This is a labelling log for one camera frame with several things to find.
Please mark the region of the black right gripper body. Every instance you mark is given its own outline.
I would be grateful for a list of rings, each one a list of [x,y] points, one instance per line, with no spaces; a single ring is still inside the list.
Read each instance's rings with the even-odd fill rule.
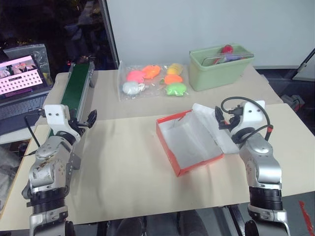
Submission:
[[[232,117],[229,119],[229,124],[226,125],[226,128],[229,131],[231,131],[237,125],[239,125],[241,121],[241,116],[243,115],[243,112],[244,112],[244,108],[240,105],[237,105],[237,107],[231,110],[225,110],[224,112],[228,113],[229,115],[232,115]]]

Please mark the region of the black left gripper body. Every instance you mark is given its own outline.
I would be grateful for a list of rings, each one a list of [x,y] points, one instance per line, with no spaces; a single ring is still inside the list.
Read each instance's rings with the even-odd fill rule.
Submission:
[[[89,128],[90,124],[89,122],[85,121],[85,122],[79,122],[77,120],[77,118],[72,118],[69,121],[69,125],[70,127],[76,131],[80,136],[82,136],[85,133],[85,128]]]

